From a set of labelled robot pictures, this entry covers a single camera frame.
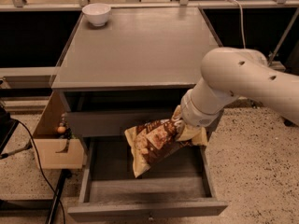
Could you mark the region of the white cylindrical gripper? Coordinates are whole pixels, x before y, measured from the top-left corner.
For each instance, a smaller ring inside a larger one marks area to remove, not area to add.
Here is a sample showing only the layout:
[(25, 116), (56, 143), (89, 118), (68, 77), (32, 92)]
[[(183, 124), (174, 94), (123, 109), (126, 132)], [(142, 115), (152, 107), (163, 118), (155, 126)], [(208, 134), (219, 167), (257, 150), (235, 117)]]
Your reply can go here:
[(206, 146), (208, 141), (205, 127), (220, 115), (223, 109), (222, 96), (221, 91), (199, 91), (194, 94), (194, 90), (189, 89), (171, 118), (174, 122), (183, 119), (186, 123), (177, 126), (175, 142), (187, 146)]

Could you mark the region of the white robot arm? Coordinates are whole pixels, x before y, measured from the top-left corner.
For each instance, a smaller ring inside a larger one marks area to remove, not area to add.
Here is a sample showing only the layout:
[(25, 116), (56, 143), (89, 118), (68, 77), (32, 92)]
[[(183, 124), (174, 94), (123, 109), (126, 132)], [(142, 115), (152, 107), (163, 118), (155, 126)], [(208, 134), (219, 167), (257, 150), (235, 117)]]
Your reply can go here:
[(173, 115), (177, 141), (194, 141), (201, 128), (212, 124), (240, 96), (299, 124), (299, 76), (269, 68), (261, 52), (213, 49), (204, 56), (200, 70), (200, 80), (185, 93)]

